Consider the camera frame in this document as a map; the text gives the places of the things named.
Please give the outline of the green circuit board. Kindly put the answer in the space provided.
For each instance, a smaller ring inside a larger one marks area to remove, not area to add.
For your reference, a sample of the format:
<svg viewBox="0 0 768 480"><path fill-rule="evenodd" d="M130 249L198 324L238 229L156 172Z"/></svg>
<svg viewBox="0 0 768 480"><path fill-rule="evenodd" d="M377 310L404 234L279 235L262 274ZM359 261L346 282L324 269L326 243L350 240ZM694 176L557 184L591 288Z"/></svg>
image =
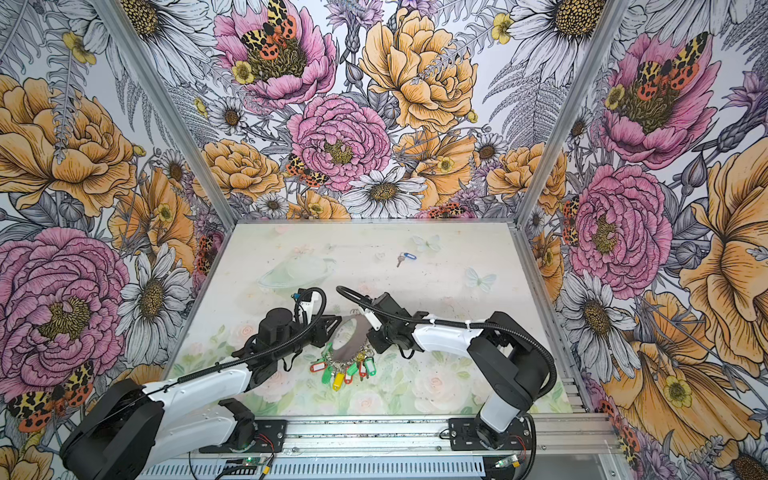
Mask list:
<svg viewBox="0 0 768 480"><path fill-rule="evenodd" d="M264 479L273 464L273 457L266 459L246 458L240 463L229 465L218 474L218 479L238 477L240 479Z"/></svg>

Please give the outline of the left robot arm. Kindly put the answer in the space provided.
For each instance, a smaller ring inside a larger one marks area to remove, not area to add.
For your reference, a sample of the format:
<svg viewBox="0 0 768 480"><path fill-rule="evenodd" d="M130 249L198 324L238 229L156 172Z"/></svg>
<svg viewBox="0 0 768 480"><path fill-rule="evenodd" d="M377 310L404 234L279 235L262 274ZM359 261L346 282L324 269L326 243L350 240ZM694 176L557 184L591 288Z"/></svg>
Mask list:
<svg viewBox="0 0 768 480"><path fill-rule="evenodd" d="M227 359L160 382L125 379L111 386L61 447L63 466L78 479L135 479L147 467L194 450L248 449L254 414L238 401L308 346L325 346L338 315L310 316L275 308Z"/></svg>

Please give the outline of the aluminium front rail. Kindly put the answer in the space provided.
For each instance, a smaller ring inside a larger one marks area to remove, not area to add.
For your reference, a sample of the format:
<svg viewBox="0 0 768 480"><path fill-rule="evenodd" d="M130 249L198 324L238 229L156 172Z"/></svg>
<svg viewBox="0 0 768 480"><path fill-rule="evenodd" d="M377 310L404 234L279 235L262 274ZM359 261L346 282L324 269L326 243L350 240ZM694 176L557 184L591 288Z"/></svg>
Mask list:
<svg viewBox="0 0 768 480"><path fill-rule="evenodd" d="M107 453L127 454L146 467L222 445L239 425L259 419L288 422L283 451L285 456L341 455L432 455L474 454L501 456L520 453L532 456L556 454L617 454L618 434L605 414L537 414L533 424L533 448L522 451L453 451L447 438L449 417L294 417L290 419L254 418L235 415L215 407L168 426L130 420L120 428L107 427L101 438L107 440Z"/></svg>

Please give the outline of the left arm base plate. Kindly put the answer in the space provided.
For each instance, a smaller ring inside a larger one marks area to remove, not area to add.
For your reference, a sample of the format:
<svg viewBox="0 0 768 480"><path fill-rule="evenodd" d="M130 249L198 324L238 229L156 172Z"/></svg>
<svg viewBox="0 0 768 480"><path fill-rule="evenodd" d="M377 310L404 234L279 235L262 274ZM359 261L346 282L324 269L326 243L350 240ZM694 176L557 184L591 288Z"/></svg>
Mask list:
<svg viewBox="0 0 768 480"><path fill-rule="evenodd" d="M259 419L239 425L222 445L210 445L199 449L204 454L224 453L281 453L286 439L286 420Z"/></svg>

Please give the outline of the yellow key tag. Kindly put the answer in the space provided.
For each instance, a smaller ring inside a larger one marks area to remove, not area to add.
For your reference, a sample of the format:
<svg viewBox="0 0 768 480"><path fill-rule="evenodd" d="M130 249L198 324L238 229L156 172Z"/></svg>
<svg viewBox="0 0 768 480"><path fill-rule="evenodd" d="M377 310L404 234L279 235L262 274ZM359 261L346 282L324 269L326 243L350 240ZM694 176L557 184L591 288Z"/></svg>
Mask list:
<svg viewBox="0 0 768 480"><path fill-rule="evenodd" d="M332 390L336 392L340 391L347 383L346 378L347 375L345 372L336 372L331 384Z"/></svg>

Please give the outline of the key with blue tag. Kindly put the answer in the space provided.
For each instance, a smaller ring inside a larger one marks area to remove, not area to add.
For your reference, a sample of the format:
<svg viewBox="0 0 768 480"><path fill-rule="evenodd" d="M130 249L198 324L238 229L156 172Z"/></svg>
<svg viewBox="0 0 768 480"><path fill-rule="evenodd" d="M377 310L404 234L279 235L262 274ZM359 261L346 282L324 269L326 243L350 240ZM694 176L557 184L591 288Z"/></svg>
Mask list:
<svg viewBox="0 0 768 480"><path fill-rule="evenodd" d="M397 257L397 267L400 267L405 261L414 261L417 257L414 254L403 252Z"/></svg>

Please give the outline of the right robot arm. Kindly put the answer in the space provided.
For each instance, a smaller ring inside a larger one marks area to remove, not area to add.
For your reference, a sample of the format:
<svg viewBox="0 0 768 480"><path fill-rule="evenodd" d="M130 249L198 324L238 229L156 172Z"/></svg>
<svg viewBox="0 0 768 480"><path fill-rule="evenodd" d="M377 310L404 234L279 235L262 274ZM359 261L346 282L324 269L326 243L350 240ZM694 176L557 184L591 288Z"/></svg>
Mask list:
<svg viewBox="0 0 768 480"><path fill-rule="evenodd" d="M510 315L496 311L484 321L444 320L408 313L390 294L357 301L370 324L367 337L378 353L396 346L405 359L440 352L470 359L492 393L473 422L474 437L499 449L513 422L547 395L558 376L549 350Z"/></svg>

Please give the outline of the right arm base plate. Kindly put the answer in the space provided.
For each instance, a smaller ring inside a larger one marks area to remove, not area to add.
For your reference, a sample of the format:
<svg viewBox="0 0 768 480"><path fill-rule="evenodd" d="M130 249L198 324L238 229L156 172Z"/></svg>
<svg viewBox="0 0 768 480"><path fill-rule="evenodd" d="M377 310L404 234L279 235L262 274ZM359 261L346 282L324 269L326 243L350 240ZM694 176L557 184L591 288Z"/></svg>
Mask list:
<svg viewBox="0 0 768 480"><path fill-rule="evenodd" d="M522 451L533 448L534 428L528 418L515 418L503 432L496 432L478 417L453 417L447 421L447 438L453 451Z"/></svg>

